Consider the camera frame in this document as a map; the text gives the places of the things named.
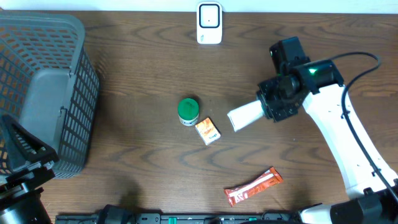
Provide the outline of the orange tissue pack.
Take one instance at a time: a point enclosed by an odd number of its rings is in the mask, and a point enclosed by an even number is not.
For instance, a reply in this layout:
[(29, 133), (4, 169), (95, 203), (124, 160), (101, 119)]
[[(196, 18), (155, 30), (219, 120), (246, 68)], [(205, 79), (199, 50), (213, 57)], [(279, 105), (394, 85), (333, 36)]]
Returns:
[(221, 137), (221, 133), (210, 118), (196, 124), (195, 129), (207, 146)]

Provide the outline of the white green medicine box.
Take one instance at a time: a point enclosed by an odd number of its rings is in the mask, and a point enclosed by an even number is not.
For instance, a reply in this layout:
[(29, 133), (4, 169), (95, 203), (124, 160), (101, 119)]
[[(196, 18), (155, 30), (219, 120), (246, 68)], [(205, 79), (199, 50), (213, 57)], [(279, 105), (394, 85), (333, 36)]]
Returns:
[(227, 114), (235, 132), (265, 116), (260, 100), (236, 108)]

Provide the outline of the green lid jar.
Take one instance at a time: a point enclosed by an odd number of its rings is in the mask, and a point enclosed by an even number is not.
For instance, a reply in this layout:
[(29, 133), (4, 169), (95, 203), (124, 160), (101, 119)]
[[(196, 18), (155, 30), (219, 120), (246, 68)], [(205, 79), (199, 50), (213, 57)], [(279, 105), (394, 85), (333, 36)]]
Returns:
[(177, 107), (180, 122), (185, 126), (193, 126), (199, 119), (199, 104), (193, 98), (184, 98)]

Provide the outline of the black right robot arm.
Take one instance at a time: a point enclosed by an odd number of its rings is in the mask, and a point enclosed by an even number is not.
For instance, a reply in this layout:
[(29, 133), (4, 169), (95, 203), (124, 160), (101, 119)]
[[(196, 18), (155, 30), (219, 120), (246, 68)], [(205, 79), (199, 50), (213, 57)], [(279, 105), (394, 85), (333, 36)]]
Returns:
[(397, 223), (397, 173), (361, 124), (333, 59), (311, 61), (298, 37), (269, 49), (276, 77), (259, 84), (263, 114), (275, 122), (298, 113), (313, 119), (341, 172), (349, 200), (297, 212), (302, 223)]

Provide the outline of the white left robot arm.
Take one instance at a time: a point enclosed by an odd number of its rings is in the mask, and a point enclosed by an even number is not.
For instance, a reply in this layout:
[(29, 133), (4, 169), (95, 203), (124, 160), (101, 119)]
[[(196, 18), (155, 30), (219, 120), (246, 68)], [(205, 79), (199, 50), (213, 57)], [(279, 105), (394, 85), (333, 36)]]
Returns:
[(50, 223), (41, 185), (55, 177), (54, 148), (24, 129), (12, 116), (1, 116), (1, 223)]

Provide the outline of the red snack bar wrapper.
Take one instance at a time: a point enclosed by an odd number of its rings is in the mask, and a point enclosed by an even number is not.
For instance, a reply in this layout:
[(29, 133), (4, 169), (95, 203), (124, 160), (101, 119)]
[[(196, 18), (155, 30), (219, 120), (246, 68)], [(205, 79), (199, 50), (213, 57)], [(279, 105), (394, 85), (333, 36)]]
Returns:
[(257, 179), (246, 185), (235, 187), (233, 189), (224, 189), (224, 194), (228, 199), (230, 207), (234, 207), (237, 203), (263, 192), (269, 187), (281, 184), (283, 181), (282, 176), (274, 167), (271, 167), (262, 173)]

